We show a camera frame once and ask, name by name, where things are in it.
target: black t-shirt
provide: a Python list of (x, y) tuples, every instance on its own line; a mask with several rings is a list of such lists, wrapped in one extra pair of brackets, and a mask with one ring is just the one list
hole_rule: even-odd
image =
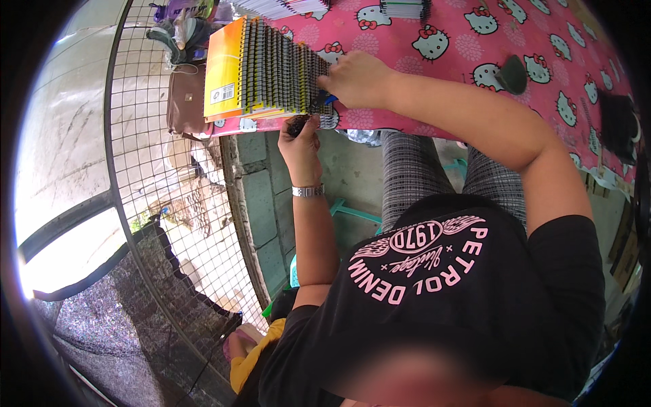
[(440, 333), (482, 368), (509, 366), (506, 384), (571, 401), (600, 340), (601, 268), (586, 217), (554, 219), (527, 240), (489, 200), (425, 198), (393, 230), (353, 247), (323, 305), (288, 315), (260, 379), (260, 404), (339, 406), (343, 398), (314, 381), (319, 371), (355, 359), (378, 337)]

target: black hair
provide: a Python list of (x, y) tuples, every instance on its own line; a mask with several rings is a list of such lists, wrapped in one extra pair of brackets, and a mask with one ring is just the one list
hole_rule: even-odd
[(262, 351), (260, 352), (260, 357), (255, 363), (253, 370), (249, 374), (249, 377), (244, 382), (240, 394), (235, 398), (233, 404), (230, 407), (259, 407), (260, 403), (258, 402), (258, 386), (260, 385), (260, 377), (262, 376), (262, 371), (267, 365), (267, 362), (271, 358), (273, 351), (276, 349), (278, 341), (270, 342)]

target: yellow shirt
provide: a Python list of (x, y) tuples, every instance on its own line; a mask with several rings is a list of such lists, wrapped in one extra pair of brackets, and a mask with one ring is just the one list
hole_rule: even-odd
[(233, 388), (235, 393), (240, 394), (244, 382), (246, 382), (249, 374), (253, 370), (253, 367), (258, 363), (258, 358), (262, 349), (265, 349), (270, 342), (280, 339), (284, 330), (285, 318), (279, 318), (271, 325), (269, 325), (269, 331), (267, 336), (262, 338), (260, 343), (251, 349), (251, 352), (247, 355), (246, 358), (237, 357), (233, 358), (230, 361), (230, 386)]

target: yellow notebook cover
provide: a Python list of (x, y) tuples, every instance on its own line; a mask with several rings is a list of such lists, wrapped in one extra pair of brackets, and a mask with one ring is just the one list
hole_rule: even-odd
[(204, 117), (242, 108), (238, 101), (238, 91), (245, 19), (246, 16), (243, 16), (210, 36), (206, 61)]

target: woman's right hand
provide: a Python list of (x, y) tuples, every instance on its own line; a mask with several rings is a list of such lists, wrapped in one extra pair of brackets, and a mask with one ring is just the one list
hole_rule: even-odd
[(386, 109), (388, 84), (398, 72), (363, 51), (351, 51), (330, 66), (328, 76), (320, 76), (319, 87), (335, 95), (349, 109)]

